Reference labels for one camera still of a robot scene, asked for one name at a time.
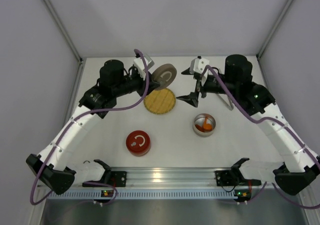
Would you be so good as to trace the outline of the brown round lid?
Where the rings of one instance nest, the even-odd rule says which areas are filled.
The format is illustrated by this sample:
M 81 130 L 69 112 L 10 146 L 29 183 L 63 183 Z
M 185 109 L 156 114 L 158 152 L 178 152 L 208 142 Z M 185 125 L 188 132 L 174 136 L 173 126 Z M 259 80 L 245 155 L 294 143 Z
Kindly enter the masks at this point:
M 160 84 L 160 86 L 155 88 L 155 90 L 159 91 L 167 88 L 174 81 L 176 76 L 177 70 L 172 64 L 166 63 L 159 66 L 152 73 L 152 80 Z

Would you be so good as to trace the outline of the beige-banded metal tin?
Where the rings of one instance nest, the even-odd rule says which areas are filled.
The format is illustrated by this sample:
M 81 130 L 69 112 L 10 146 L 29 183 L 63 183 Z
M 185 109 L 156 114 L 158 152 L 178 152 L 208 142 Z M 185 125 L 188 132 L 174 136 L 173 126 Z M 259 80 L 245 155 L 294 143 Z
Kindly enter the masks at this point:
M 208 117 L 208 119 L 210 120 L 210 123 L 212 124 L 212 131 L 201 132 L 196 129 L 195 124 L 202 126 L 203 122 L 205 120 L 205 117 Z M 216 120 L 214 119 L 213 116 L 211 116 L 208 113 L 200 113 L 200 114 L 196 115 L 192 121 L 192 129 L 193 129 L 194 133 L 200 137 L 204 137 L 204 138 L 210 137 L 214 133 L 215 128 L 216 128 Z

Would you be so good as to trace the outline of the metal tongs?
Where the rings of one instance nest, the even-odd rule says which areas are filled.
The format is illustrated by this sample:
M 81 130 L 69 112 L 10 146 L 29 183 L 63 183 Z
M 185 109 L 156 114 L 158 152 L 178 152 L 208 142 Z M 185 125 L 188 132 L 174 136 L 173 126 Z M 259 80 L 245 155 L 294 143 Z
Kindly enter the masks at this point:
M 220 94 L 217 94 L 217 97 L 220 99 L 220 101 L 226 106 L 226 108 L 230 111 L 234 109 L 234 104 L 231 100 L 231 98 L 226 95 L 225 97 L 221 96 Z

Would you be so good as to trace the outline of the orange fried food piece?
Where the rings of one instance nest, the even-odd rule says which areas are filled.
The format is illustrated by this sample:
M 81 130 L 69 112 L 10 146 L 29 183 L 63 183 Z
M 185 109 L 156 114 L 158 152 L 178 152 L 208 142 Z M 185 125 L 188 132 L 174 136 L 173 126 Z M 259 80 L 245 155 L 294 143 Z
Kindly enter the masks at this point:
M 197 130 L 204 132 L 204 129 L 201 125 L 195 124 L 194 126 L 196 127 Z

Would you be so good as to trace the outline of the orange carrot food piece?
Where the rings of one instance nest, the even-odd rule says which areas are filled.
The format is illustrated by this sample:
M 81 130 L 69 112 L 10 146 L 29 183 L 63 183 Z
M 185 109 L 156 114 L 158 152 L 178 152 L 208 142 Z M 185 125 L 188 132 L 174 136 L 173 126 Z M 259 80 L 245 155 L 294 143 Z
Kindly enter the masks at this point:
M 210 132 L 213 130 L 213 125 L 210 123 L 210 120 L 209 120 L 209 117 L 206 116 L 204 118 L 204 122 L 202 124 L 202 129 L 205 131 L 205 132 Z

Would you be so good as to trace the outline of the red round lid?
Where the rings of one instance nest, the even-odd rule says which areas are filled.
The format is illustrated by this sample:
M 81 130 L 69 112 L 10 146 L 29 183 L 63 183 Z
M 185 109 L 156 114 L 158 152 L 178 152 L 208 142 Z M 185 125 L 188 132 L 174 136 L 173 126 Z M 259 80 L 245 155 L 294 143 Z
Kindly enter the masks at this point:
M 151 139 L 145 131 L 135 130 L 127 136 L 125 145 L 132 155 L 141 157 L 149 152 Z

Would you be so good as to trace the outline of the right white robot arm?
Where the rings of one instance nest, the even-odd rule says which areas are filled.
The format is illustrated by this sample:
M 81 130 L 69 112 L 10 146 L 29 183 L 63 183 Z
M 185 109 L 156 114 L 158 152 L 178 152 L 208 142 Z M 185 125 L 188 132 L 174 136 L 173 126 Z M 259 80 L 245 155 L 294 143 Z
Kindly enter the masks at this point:
M 238 110 L 256 124 L 275 147 L 281 162 L 254 161 L 242 158 L 230 168 L 229 178 L 234 185 L 249 180 L 269 182 L 283 192 L 295 196 L 309 186 L 320 174 L 320 157 L 297 135 L 284 118 L 269 90 L 253 81 L 253 65 L 240 54 L 226 57 L 224 72 L 215 72 L 209 61 L 201 56 L 182 72 L 196 81 L 195 90 L 178 97 L 193 107 L 199 97 L 210 94 L 227 95 Z

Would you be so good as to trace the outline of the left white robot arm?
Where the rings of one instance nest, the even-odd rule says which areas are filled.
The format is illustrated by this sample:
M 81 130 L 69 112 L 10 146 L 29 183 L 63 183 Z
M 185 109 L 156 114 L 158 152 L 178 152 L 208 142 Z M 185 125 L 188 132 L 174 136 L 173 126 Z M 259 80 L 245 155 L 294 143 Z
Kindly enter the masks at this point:
M 100 159 L 74 168 L 69 168 L 67 163 L 86 134 L 116 106 L 118 97 L 132 92 L 142 97 L 159 88 L 159 82 L 153 81 L 151 73 L 145 71 L 153 65 L 148 56 L 135 58 L 129 70 L 125 70 L 120 60 L 106 61 L 96 84 L 84 93 L 56 138 L 39 154 L 28 156 L 26 163 L 31 171 L 54 193 L 61 195 L 73 185 L 88 182 L 93 186 L 108 183 L 111 167 Z

